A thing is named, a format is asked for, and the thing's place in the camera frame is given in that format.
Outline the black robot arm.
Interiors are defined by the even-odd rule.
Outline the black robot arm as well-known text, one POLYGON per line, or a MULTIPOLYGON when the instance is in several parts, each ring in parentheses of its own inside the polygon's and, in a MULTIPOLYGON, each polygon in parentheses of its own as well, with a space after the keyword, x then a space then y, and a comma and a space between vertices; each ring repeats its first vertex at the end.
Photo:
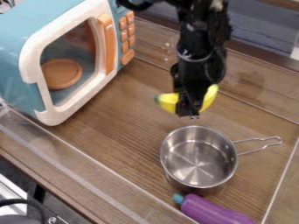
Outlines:
POLYGON ((172 87, 177 94, 173 113, 197 116, 204 96, 227 73, 227 49, 232 27, 228 0, 116 0, 130 11, 145 11, 160 2, 176 9, 180 36, 177 62, 170 67, 172 87))

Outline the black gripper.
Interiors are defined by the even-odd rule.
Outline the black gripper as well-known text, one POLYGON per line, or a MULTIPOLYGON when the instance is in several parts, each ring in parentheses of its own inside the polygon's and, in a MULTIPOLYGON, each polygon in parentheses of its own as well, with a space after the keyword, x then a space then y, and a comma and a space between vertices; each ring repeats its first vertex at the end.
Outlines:
POLYGON ((208 87, 225 76, 224 44, 232 27, 228 17, 185 17, 178 21, 177 62, 170 67, 173 90, 178 94, 174 113, 178 117, 199 116, 208 87))

